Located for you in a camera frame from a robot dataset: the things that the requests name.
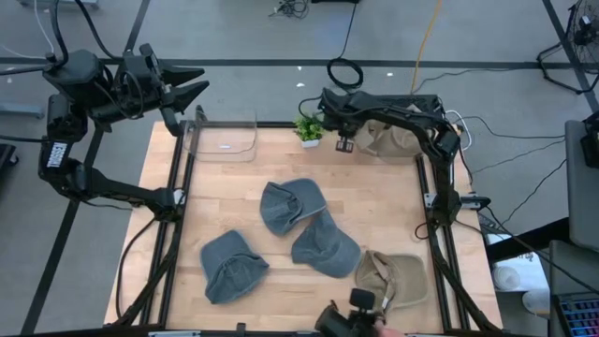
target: small green plant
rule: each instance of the small green plant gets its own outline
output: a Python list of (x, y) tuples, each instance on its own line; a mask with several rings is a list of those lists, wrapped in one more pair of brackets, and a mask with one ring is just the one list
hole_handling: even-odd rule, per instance
[(321, 122), (316, 116), (300, 116), (294, 124), (297, 127), (295, 132), (301, 141), (321, 139), (325, 132), (325, 129), (322, 128)]

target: clear plastic container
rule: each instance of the clear plastic container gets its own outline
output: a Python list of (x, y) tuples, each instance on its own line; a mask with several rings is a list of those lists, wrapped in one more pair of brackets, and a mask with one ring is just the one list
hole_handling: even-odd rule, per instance
[[(255, 110), (209, 113), (200, 106), (184, 127), (183, 148), (198, 161), (248, 162), (256, 157)], [(192, 146), (198, 131), (198, 143)]]

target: black cable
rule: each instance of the black cable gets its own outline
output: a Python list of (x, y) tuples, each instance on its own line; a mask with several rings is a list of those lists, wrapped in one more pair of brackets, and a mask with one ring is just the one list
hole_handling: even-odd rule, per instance
[(523, 157), (523, 156), (525, 156), (525, 155), (532, 154), (532, 153), (535, 153), (535, 152), (537, 152), (537, 151), (542, 151), (542, 150), (545, 150), (546, 148), (549, 148), (549, 147), (551, 147), (551, 146), (553, 146), (553, 145), (555, 145), (555, 144), (559, 144), (559, 143), (563, 143), (563, 142), (565, 142), (565, 139), (558, 140), (558, 141), (554, 141), (554, 142), (552, 142), (552, 143), (550, 143), (550, 144), (548, 144), (548, 145), (546, 145), (546, 146), (544, 146), (544, 147), (541, 147), (541, 148), (536, 148), (536, 149), (532, 149), (532, 150), (530, 150), (530, 151), (527, 151), (527, 152), (525, 152), (525, 153), (523, 153), (523, 154), (518, 154), (518, 155), (516, 155), (516, 156), (514, 156), (514, 157), (512, 157), (512, 158), (509, 158), (509, 159), (502, 160), (502, 161), (500, 161), (499, 163), (495, 163), (495, 164), (493, 164), (493, 165), (487, 165), (487, 166), (485, 166), (485, 167), (483, 167), (483, 168), (477, 169), (477, 170), (473, 171), (473, 172), (472, 172), (472, 174), (477, 174), (478, 172), (484, 171), (485, 169), (492, 169), (492, 168), (498, 167), (498, 166), (500, 166), (500, 165), (502, 165), (502, 164), (505, 164), (505, 163), (512, 162), (512, 161), (514, 161), (514, 160), (516, 160), (516, 159), (518, 159), (518, 158), (520, 158), (520, 157)]
[(480, 230), (480, 229), (478, 229), (478, 228), (476, 228), (476, 227), (474, 227), (474, 226), (472, 226), (472, 225), (464, 224), (464, 223), (462, 223), (460, 220), (454, 220), (454, 223), (455, 223), (455, 224), (458, 224), (458, 225), (462, 225), (462, 226), (464, 226), (464, 227), (468, 227), (469, 229), (475, 230), (475, 231), (476, 231), (476, 232), (478, 232), (480, 235), (483, 235), (483, 231), (482, 231), (482, 230)]
[(54, 32), (54, 38), (56, 38), (56, 42), (58, 42), (58, 46), (60, 47), (60, 52), (63, 55), (63, 58), (58, 61), (58, 63), (54, 64), (53, 67), (58, 69), (68, 62), (68, 50), (66, 49), (65, 41), (63, 40), (63, 34), (60, 32), (60, 26), (58, 25), (58, 3), (60, 0), (54, 0), (54, 5), (50, 9), (50, 18), (52, 23), (52, 31)]
[[(51, 18), (52, 31), (54, 32), (56, 41), (58, 42), (58, 45), (60, 46), (61, 53), (63, 54), (63, 59), (58, 64), (53, 65), (55, 67), (61, 67), (66, 63), (66, 61), (68, 61), (68, 51), (66, 50), (65, 41), (63, 40), (63, 36), (60, 33), (60, 27), (58, 26), (58, 2), (59, 2), (59, 0), (54, 0), (54, 3), (50, 7), (50, 18)], [(18, 75), (18, 74), (25, 74), (25, 73), (30, 73), (30, 72), (43, 71), (47, 67), (48, 67), (48, 65), (31, 66), (31, 67), (17, 68), (17, 69), (11, 69), (11, 70), (3, 70), (3, 71), (0, 71), (0, 76)]]
[(301, 115), (303, 118), (309, 118), (308, 116), (306, 116), (305, 114), (303, 114), (303, 112), (301, 111), (301, 106), (302, 106), (304, 103), (306, 103), (306, 102), (313, 101), (313, 100), (319, 100), (319, 99), (321, 99), (321, 98), (322, 98), (322, 96), (320, 95), (320, 96), (318, 96), (318, 97), (312, 97), (312, 98), (306, 98), (306, 99), (302, 99), (302, 100), (301, 100), (301, 102), (298, 104), (298, 111), (299, 111), (299, 114), (300, 114), (300, 115)]
[(466, 172), (468, 172), (468, 180), (470, 181), (470, 184), (472, 184), (472, 172), (470, 171), (470, 168), (468, 168), (468, 164), (466, 164), (466, 159), (464, 158), (464, 151), (461, 149), (460, 146), (460, 159), (461, 159), (461, 163), (464, 165), (464, 167), (466, 168)]
[(20, 141), (20, 142), (33, 142), (33, 143), (49, 142), (48, 139), (28, 139), (28, 138), (12, 137), (12, 136), (4, 136), (4, 135), (0, 135), (0, 139), (10, 140), (10, 141)]
[(109, 205), (109, 204), (96, 204), (96, 203), (93, 203), (90, 201), (82, 201), (82, 203), (89, 205), (89, 206), (99, 207), (99, 208), (112, 208), (112, 209), (119, 210), (119, 211), (133, 211), (132, 208), (128, 208), (128, 207), (119, 207), (119, 206)]
[(119, 109), (119, 112), (126, 118), (129, 120), (137, 120), (139, 118), (138, 115), (132, 115), (129, 114), (128, 112), (125, 112), (125, 109), (123, 108), (123, 106), (120, 103), (117, 103), (117, 101), (112, 98), (112, 95), (102, 86), (102, 84), (98, 83), (98, 82), (94, 82), (94, 86), (95, 88), (99, 89), (102, 94), (104, 94), (112, 104), (114, 104), (115, 107), (117, 107)]
[(114, 77), (112, 76), (112, 72), (110, 72), (110, 69), (106, 65), (102, 65), (102, 67), (104, 68), (104, 74), (106, 75), (106, 81), (108, 83), (108, 86), (109, 88), (111, 88), (112, 84), (114, 83)]
[[(461, 221), (459, 221), (459, 220), (455, 220), (455, 221), (454, 221), (454, 223), (455, 223), (455, 224), (458, 224), (458, 225), (462, 225), (462, 226), (464, 226), (464, 227), (468, 227), (469, 229), (475, 230), (475, 231), (476, 231), (476, 232), (478, 232), (480, 235), (483, 235), (483, 232), (482, 232), (482, 230), (480, 230), (480, 229), (478, 229), (478, 228), (476, 228), (476, 227), (474, 227), (474, 226), (472, 226), (472, 225), (467, 225), (467, 224), (464, 224), (464, 223), (462, 223), (462, 222), (461, 222)], [(420, 228), (421, 228), (421, 227), (423, 227), (423, 226), (425, 226), (426, 224), (427, 224), (427, 223), (422, 223), (422, 224), (420, 224), (420, 225), (416, 226), (416, 228), (414, 229), (414, 236), (415, 236), (415, 237), (417, 237), (417, 238), (418, 238), (418, 239), (420, 239), (420, 240), (427, 240), (427, 239), (429, 238), (429, 236), (428, 236), (428, 235), (427, 235), (426, 237), (421, 237), (421, 236), (419, 236), (419, 235), (418, 235), (418, 231), (420, 230)], [(437, 230), (437, 229), (439, 228), (439, 226), (433, 226), (433, 228), (434, 228), (434, 230)]]
[(482, 117), (479, 116), (466, 116), (466, 117), (462, 117), (462, 120), (467, 120), (467, 119), (476, 119), (480, 122), (483, 123), (483, 125), (485, 125), (485, 127), (487, 128), (487, 130), (491, 133), (491, 135), (495, 136), (495, 137), (501, 137), (501, 138), (510, 138), (510, 139), (561, 139), (564, 137), (564, 135), (560, 135), (560, 136), (512, 136), (512, 135), (502, 135), (502, 134), (498, 134), (496, 132), (494, 132), (493, 130), (490, 129), (489, 125), (487, 124), (487, 122), (485, 122), (484, 119), (482, 119)]
[(551, 172), (550, 172), (548, 175), (546, 175), (546, 176), (545, 176), (543, 179), (541, 179), (541, 181), (540, 181), (540, 182), (539, 182), (539, 184), (538, 184), (538, 185), (537, 185), (537, 186), (534, 188), (534, 190), (532, 191), (532, 193), (531, 193), (530, 195), (528, 195), (528, 197), (526, 197), (526, 198), (524, 199), (524, 201), (522, 201), (522, 202), (521, 202), (521, 203), (520, 203), (520, 204), (519, 204), (519, 205), (518, 205), (518, 206), (517, 206), (517, 207), (514, 209), (514, 211), (512, 211), (512, 212), (509, 214), (509, 216), (507, 217), (507, 219), (505, 219), (505, 221), (503, 221), (501, 224), (498, 224), (498, 225), (500, 225), (500, 226), (503, 226), (505, 223), (507, 223), (508, 221), (510, 221), (510, 220), (512, 219), (512, 216), (514, 216), (514, 214), (515, 214), (515, 213), (516, 213), (516, 212), (517, 212), (517, 211), (518, 211), (518, 210), (519, 210), (519, 209), (520, 209), (522, 206), (524, 206), (524, 204), (525, 204), (525, 203), (527, 203), (527, 202), (528, 202), (528, 200), (530, 200), (530, 199), (533, 197), (533, 195), (536, 193), (536, 191), (538, 191), (538, 190), (539, 190), (539, 188), (540, 188), (540, 187), (541, 187), (541, 185), (542, 185), (542, 184), (545, 182), (545, 180), (549, 179), (549, 177), (551, 177), (551, 176), (553, 175), (553, 173), (555, 173), (555, 172), (557, 172), (559, 169), (561, 169), (561, 168), (562, 168), (562, 166), (563, 166), (563, 164), (565, 164), (565, 162), (566, 162), (566, 159), (564, 159), (564, 160), (562, 161), (562, 163), (561, 163), (561, 164), (560, 164), (558, 167), (554, 168), (554, 169), (553, 169), (553, 170), (552, 170), (552, 171), (551, 171)]
[(505, 232), (505, 234), (509, 235), (512, 239), (514, 239), (516, 242), (518, 242), (519, 244), (521, 244), (522, 246), (524, 246), (529, 251), (531, 251), (533, 253), (536, 253), (539, 256), (539, 258), (542, 258), (543, 260), (545, 260), (545, 262), (547, 262), (549, 265), (551, 265), (553, 268), (557, 269), (558, 271), (563, 272), (563, 274), (566, 275), (567, 277), (569, 277), (572, 281), (578, 283), (581, 286), (584, 286), (585, 288), (587, 288), (591, 292), (599, 295), (599, 290), (597, 290), (597, 289), (593, 288), (592, 286), (589, 286), (586, 283), (580, 281), (578, 278), (576, 278), (570, 272), (566, 271), (564, 268), (558, 266), (553, 261), (551, 261), (551, 259), (549, 257), (546, 257), (545, 256), (545, 254), (546, 254), (545, 252), (538, 251), (538, 250), (534, 249), (528, 243), (526, 243), (525, 241), (523, 241), (522, 239), (520, 239), (519, 237), (517, 237), (516, 235), (514, 235), (512, 232), (510, 232), (509, 230), (507, 230), (507, 228), (504, 227), (504, 224), (502, 224), (499, 221), (499, 219), (497, 219), (497, 216), (495, 216), (495, 213), (493, 212), (493, 210), (489, 206), (487, 206), (486, 208), (489, 210), (490, 215), (497, 222), (497, 225)]
[[(357, 63), (343, 58), (343, 55), (345, 54), (345, 50), (347, 49), (347, 42), (349, 41), (349, 35), (352, 31), (352, 26), (354, 25), (354, 18), (356, 17), (356, 7), (357, 6), (358, 6), (358, 3), (355, 3), (354, 9), (352, 10), (352, 17), (349, 21), (349, 26), (347, 27), (347, 34), (345, 35), (345, 43), (343, 44), (343, 50), (342, 50), (341, 54), (338, 57), (330, 60), (327, 63), (327, 73), (329, 74), (330, 80), (333, 81), (333, 83), (335, 83), (335, 85), (337, 85), (338, 87), (344, 89), (347, 93), (349, 93), (349, 90), (357, 89), (357, 88), (361, 87), (362, 84), (364, 83), (364, 71), (362, 70), (362, 68)], [(333, 75), (333, 72), (332, 72), (332, 67), (335, 65), (351, 67), (358, 74), (358, 80), (353, 83), (345, 83), (345, 82), (339, 81), (337, 78), (335, 78), (335, 76)]]
[(352, 32), (352, 26), (354, 25), (354, 18), (356, 17), (356, 7), (358, 7), (358, 3), (354, 4), (354, 9), (352, 10), (352, 17), (349, 20), (349, 26), (347, 27), (347, 34), (345, 35), (345, 44), (343, 44), (343, 50), (341, 54), (337, 58), (342, 58), (345, 54), (345, 50), (347, 49), (347, 41), (349, 41), (349, 34)]
[(139, 239), (139, 237), (146, 232), (146, 230), (148, 230), (150, 228), (150, 226), (154, 223), (154, 221), (156, 220), (155, 217), (152, 218), (152, 220), (150, 220), (150, 222), (144, 226), (139, 232), (138, 234), (136, 234), (133, 239), (131, 239), (131, 241), (127, 244), (127, 246), (125, 247), (124, 251), (123, 251), (123, 257), (121, 257), (121, 262), (119, 263), (119, 270), (117, 271), (117, 275), (116, 275), (116, 299), (114, 301), (114, 305), (116, 308), (116, 315), (117, 317), (121, 318), (123, 315), (121, 314), (121, 283), (123, 282), (123, 266), (124, 266), (124, 260), (127, 257), (127, 254), (129, 253), (129, 250), (131, 249), (131, 247), (133, 246), (133, 243), (135, 243), (135, 241), (137, 239)]
[(466, 69), (466, 70), (462, 70), (460, 72), (457, 73), (443, 73), (437, 77), (434, 78), (428, 78), (428, 79), (424, 79), (420, 85), (418, 85), (418, 87), (414, 90), (413, 94), (417, 93), (420, 89), (422, 89), (422, 86), (424, 86), (424, 83), (428, 82), (428, 81), (436, 81), (439, 80), (445, 76), (459, 76), (462, 74), (466, 74), (469, 72), (477, 72), (477, 71), (495, 71), (495, 72), (503, 72), (503, 71), (512, 71), (512, 70), (521, 70), (521, 69), (493, 69), (493, 68), (482, 68), (482, 69)]
[(271, 13), (269, 17), (273, 16), (286, 16), (287, 18), (303, 19), (308, 16), (310, 12), (309, 0), (283, 0), (280, 1), (279, 8), (274, 13)]
[(87, 24), (90, 26), (90, 30), (92, 31), (92, 35), (94, 36), (95, 43), (97, 43), (97, 45), (100, 47), (100, 49), (109, 58), (111, 58), (113, 60), (117, 60), (117, 61), (122, 61), (123, 57), (116, 56), (116, 55), (112, 54), (109, 50), (106, 49), (106, 46), (104, 46), (104, 43), (102, 42), (102, 39), (100, 38), (100, 36), (98, 35), (97, 31), (95, 30), (95, 25), (94, 25), (94, 22), (92, 21), (92, 18), (90, 17), (90, 13), (87, 12), (87, 9), (85, 8), (85, 6), (81, 2), (81, 0), (75, 0), (75, 2), (77, 3), (77, 5), (79, 6), (79, 9), (83, 13), (83, 16), (85, 17), (85, 20), (87, 21)]
[(141, 89), (141, 84), (139, 84), (138, 78), (135, 75), (133, 75), (132, 72), (126, 70), (125, 72), (123, 72), (123, 78), (124, 78), (124, 75), (128, 76), (129, 79), (131, 79), (133, 81), (133, 84), (135, 84), (136, 90), (138, 91), (138, 95), (139, 95), (139, 111), (138, 111), (138, 114), (135, 115), (132, 119), (141, 118), (141, 115), (143, 114), (143, 109), (144, 109), (143, 89)]
[(417, 237), (417, 238), (418, 238), (418, 239), (420, 239), (420, 240), (427, 240), (427, 239), (429, 238), (429, 236), (428, 236), (428, 235), (427, 235), (426, 237), (419, 237), (419, 236), (418, 236), (418, 230), (419, 230), (421, 227), (425, 226), (426, 224), (427, 224), (427, 223), (422, 223), (422, 224), (420, 224), (420, 225), (416, 226), (416, 228), (414, 229), (414, 236), (415, 236), (415, 237)]

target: tan cap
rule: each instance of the tan cap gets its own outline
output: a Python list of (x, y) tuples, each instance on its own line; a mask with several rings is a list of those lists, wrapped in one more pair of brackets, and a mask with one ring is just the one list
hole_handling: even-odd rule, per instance
[(411, 254), (387, 256), (369, 250), (356, 271), (356, 286), (373, 292), (373, 309), (384, 313), (424, 301), (427, 284), (422, 258)]

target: person's hand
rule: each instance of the person's hand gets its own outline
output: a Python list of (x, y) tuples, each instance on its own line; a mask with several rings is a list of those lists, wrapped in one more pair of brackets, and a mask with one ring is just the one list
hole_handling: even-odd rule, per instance
[(378, 337), (405, 337), (405, 335), (395, 329), (385, 328), (385, 323), (382, 319), (377, 319), (374, 327), (378, 332)]

